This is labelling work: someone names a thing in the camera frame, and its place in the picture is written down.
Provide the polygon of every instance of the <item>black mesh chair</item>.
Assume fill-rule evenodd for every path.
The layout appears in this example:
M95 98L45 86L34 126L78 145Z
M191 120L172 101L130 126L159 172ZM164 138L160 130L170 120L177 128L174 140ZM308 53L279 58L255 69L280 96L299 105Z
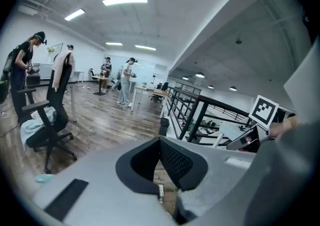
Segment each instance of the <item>black mesh chair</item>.
M30 105L24 106L22 108L23 112L26 113L26 115L21 119L21 124L23 124L27 120L31 120L31 113L34 111L38 111L39 116L41 117L44 128L40 129L38 132L36 132L34 135L29 137L26 140L26 144L33 148L35 152L39 150L40 147L47 147L46 150L46 156L45 156L45 164L44 164L44 172L46 174L50 174L51 170L48 169L48 162L49 157L51 155L53 147L57 147L69 154L72 155L73 160L77 160L76 155L65 145L64 142L62 142L62 139L70 136L70 140L72 140L74 137L71 132L68 132L66 134L59 135L58 132L63 130L68 121L68 115L65 112L65 109L63 107L62 101L64 97L64 91L67 86L68 80L70 78L70 74L72 71L71 65L65 65L63 67L59 88L57 91L55 91L54 88L52 88L52 83L54 79L54 72L51 73L51 79L49 83L48 92L46 95L46 101L35 103L32 97L32 93L36 91L36 89L24 89L19 91L20 93L26 93L28 95ZM56 119L53 124L50 123L44 108L47 106L52 106L56 110Z
M156 86L156 89L161 89L161 86L162 86L162 83L159 83L157 86ZM160 96L157 96L157 95L152 95L152 96L149 96L151 97L150 98L150 101L154 101L154 102L158 102L161 100L161 97Z
M94 78L94 76L100 76L100 75L99 74L95 74L94 70L92 68L90 68L90 72L91 72L91 76L93 76L92 80L94 80L95 82L98 82L98 79Z

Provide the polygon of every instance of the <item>black railing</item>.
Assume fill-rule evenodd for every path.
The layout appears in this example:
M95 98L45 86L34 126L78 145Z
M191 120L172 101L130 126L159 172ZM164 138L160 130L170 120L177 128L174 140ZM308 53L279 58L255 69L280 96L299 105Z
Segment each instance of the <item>black railing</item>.
M239 113L235 113L226 109L222 109L220 107L214 106L214 105L209 105L209 107L211 107L213 110L217 110L223 114L226 114L227 116L234 118L234 120L236 121L242 121L245 119L245 116L240 115Z
M244 120L246 117L248 117L248 113L241 111L233 106L227 105L225 103L211 99L209 97L201 96L194 93L189 93L187 91L183 91L178 88L168 87L168 91L169 91L169 99L167 102L167 108L169 111L168 116L170 116L171 121L173 123L175 135L180 140L182 140L182 138L185 136L188 129L191 127L192 119L195 115L195 112L200 102L203 102L203 105L200 110L199 116L195 121L194 126L189 132L189 138L187 138L188 142L191 142L191 141L197 142L197 138L202 138L202 137L217 138L217 136L209 136L202 133L201 134L198 133L199 127L202 127L204 129L213 129L213 130L219 129L219 127L216 127L216 126L202 124L203 117L233 122L233 123L246 125L246 126L249 124L249 122L247 123L240 122ZM188 99L182 99L181 94L188 97ZM218 110L233 119L226 119L226 118L221 118L214 115L206 114L208 106L213 107L215 110ZM175 120L181 130L180 134L178 134L177 132L177 128L175 127L175 124L172 118L172 114L175 117Z

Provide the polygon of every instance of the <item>ceiling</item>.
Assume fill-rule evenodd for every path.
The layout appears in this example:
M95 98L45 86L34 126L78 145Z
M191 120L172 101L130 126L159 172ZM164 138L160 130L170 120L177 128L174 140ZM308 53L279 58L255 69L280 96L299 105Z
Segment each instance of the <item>ceiling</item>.
M181 30L190 23L190 12L201 0L148 0L146 4L122 4L106 7L103 0L23 0L38 11L36 16L66 26L99 45L129 52L143 52L135 44L155 47L153 55L174 60L180 50ZM64 18L82 8L86 13L72 21ZM106 41L121 42L122 47L108 47Z
M286 96L283 84L310 49L296 0L257 0L203 42L174 71L171 77L203 72L203 87L266 97Z

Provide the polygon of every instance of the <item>wooden floor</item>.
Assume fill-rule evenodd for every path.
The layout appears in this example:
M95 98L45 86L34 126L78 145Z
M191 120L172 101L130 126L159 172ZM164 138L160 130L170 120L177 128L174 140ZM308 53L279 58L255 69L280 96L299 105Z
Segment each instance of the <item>wooden floor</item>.
M77 122L72 121L71 112L71 93L67 91L64 95L64 108L69 115L69 123L66 127L67 131L71 131L74 140L68 142L70 147L78 158L86 155L89 151L100 150L104 148L112 148L127 142L135 140L152 138L158 136L160 126L160 104L150 102L147 94L144 94L141 104L135 107L134 112L124 105L117 104L119 93L111 90L105 96L96 96L98 85L87 82L84 84L87 88L81 88L81 84L77 84L75 88L75 108ZM47 87L41 87L34 93L35 102L45 100ZM9 108L1 118L15 115L15 110L11 107L10 98L3 105L0 105L1 112ZM0 120L0 136L17 125L17 117L11 117ZM3 138L0 138L0 159L3 170L11 181L14 189L31 197L40 187L35 183L34 178L44 173L44 161L46 150L41 149L35 153L32 149L24 151L20 129L16 127ZM71 165L73 160L71 156L58 149L53 150L49 168L56 174ZM172 214L175 195L175 187L169 179L167 173L159 163L155 174L155 183L165 184L165 191L168 190L170 196L165 203L165 208Z

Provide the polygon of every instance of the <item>white shirt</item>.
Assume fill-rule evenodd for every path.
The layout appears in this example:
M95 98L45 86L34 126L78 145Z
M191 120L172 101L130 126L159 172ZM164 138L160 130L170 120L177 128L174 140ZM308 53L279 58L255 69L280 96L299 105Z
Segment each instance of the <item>white shirt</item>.
M126 78L127 80L130 80L130 76L129 75L125 75L124 72L127 73L131 73L131 65L129 65L129 63L125 63L122 67L122 73L121 73L121 78Z

